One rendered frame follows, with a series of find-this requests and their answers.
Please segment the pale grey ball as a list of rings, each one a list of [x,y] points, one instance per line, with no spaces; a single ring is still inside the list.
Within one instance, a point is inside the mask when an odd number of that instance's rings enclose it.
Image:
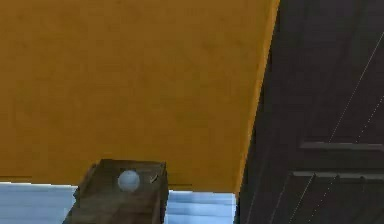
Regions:
[[[140,176],[136,171],[123,171],[118,177],[118,186],[123,191],[136,191],[140,186]]]

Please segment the dark brown panelled door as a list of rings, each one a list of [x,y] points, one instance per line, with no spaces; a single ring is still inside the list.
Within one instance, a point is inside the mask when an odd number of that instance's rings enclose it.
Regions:
[[[280,0],[233,224],[384,224],[384,0]]]

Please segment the brown wooden bin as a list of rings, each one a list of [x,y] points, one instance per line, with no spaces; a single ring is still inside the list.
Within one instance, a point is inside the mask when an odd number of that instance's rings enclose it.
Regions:
[[[118,186],[118,177],[126,170],[140,176],[134,192]],[[164,224],[168,196],[164,162],[102,159],[78,185],[62,224]]]

